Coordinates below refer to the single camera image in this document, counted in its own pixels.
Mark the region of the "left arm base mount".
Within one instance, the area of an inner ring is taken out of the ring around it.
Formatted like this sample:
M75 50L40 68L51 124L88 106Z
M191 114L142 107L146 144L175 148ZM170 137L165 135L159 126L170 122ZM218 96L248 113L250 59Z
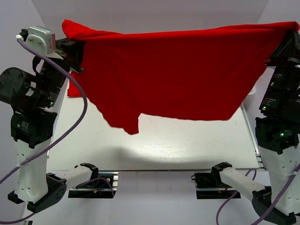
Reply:
M68 191L71 199L113 199L118 186L118 172L102 172L97 175L106 179L99 179Z

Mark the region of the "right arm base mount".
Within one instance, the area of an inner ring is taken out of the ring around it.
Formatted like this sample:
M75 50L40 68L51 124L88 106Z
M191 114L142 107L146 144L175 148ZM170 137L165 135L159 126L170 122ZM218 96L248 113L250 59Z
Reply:
M235 192L231 186L217 181L210 172L195 173L191 180L195 182L197 200L225 200Z

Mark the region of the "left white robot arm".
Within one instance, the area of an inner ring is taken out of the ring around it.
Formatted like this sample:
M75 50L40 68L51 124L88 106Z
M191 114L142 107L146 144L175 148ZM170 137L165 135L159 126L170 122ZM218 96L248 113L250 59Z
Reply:
M59 55L54 62L61 66L58 71L47 62L40 71L30 74L10 67L0 76L0 99L13 109L10 122L11 136L17 150L17 187L9 193L14 203L27 203L33 213L39 213L58 203L65 192L82 183L94 187L99 182L98 168L81 163L74 169L53 174L46 171L47 151L53 136L58 114L50 108L56 103L66 80L64 73L83 71L82 41L66 38L56 41Z

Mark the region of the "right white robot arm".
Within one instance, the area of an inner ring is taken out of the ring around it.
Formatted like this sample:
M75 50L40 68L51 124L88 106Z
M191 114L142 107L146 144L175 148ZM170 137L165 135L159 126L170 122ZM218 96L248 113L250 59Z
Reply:
M213 166L212 183L229 185L253 205L258 221L293 225L300 215L300 35L289 30L265 61L274 67L256 118L255 136L270 185L244 176L227 162Z

